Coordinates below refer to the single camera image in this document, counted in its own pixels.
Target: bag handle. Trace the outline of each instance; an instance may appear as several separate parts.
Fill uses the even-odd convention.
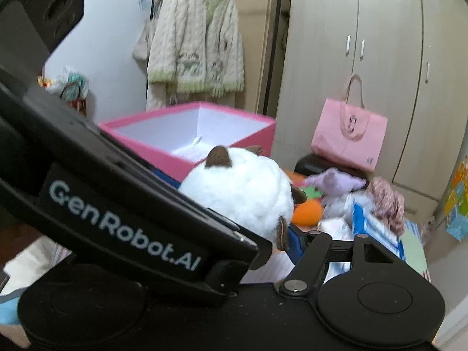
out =
[[[354,79],[356,79],[359,82],[359,86],[361,87],[361,108],[365,108],[364,98],[362,96],[362,79],[358,74],[353,74],[346,80],[345,85],[343,87],[343,93],[341,94],[341,101],[343,101],[345,103],[348,102],[348,98],[349,98],[349,95],[350,95],[351,84],[352,84]]]
[[[348,140],[359,141],[364,135],[364,132],[367,129],[367,125],[369,124],[370,112],[364,111],[359,115],[352,114],[349,117],[349,120],[347,120],[346,107],[350,106],[347,104],[347,100],[349,97],[351,84],[354,79],[359,82],[359,86],[361,87],[361,107],[362,109],[365,109],[364,99],[362,97],[362,79],[358,74],[353,74],[347,79],[345,87],[343,88],[343,94],[340,102],[340,127],[341,133],[345,138]]]

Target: wardrobe handle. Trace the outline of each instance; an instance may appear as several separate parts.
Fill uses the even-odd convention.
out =
[[[346,41],[346,56],[350,54],[350,42],[351,42],[351,34],[348,35],[348,39]]]
[[[429,83],[429,70],[431,69],[431,64],[427,62],[427,68],[426,68],[426,80],[425,83]]]
[[[360,60],[364,58],[364,40],[362,40],[362,45],[361,45],[361,56],[359,57]]]

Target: cable knit cardigan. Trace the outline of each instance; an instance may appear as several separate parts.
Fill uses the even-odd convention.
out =
[[[164,0],[148,61],[150,83],[215,97],[244,89],[244,56],[233,0]]]

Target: pink shopping bag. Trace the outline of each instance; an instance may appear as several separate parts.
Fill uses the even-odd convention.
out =
[[[354,79],[361,87],[362,108],[346,104]],[[386,117],[364,109],[362,80],[354,74],[347,80],[340,101],[325,101],[311,149],[331,161],[373,172],[386,129]]]

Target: black round base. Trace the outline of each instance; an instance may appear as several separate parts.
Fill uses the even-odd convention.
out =
[[[18,304],[28,338],[46,349],[89,350],[112,344],[145,311],[140,284],[99,267],[70,265],[65,275],[50,277],[33,284]]]

